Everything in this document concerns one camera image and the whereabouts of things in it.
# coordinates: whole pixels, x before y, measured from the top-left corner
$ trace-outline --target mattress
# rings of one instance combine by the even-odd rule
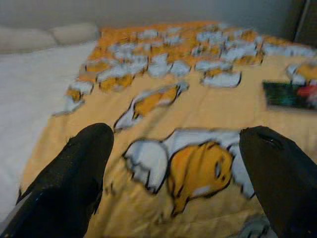
[[[14,207],[27,160],[96,42],[0,55],[0,221]]]

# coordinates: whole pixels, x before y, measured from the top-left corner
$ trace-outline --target book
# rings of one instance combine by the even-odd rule
[[[269,106],[317,111],[316,85],[263,82],[263,88]]]

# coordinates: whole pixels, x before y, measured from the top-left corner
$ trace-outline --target pillow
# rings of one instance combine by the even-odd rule
[[[39,29],[0,27],[0,53],[30,52],[56,45],[50,33]]]
[[[96,40],[98,28],[93,23],[80,23],[52,28],[51,33],[61,45],[78,44]]]

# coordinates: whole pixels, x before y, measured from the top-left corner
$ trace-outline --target blanket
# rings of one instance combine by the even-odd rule
[[[262,87],[316,84],[316,55],[216,22],[104,28],[38,141],[22,191],[69,138],[104,122],[114,148],[86,237],[275,237],[239,132],[269,126],[316,162],[316,114],[271,110]]]

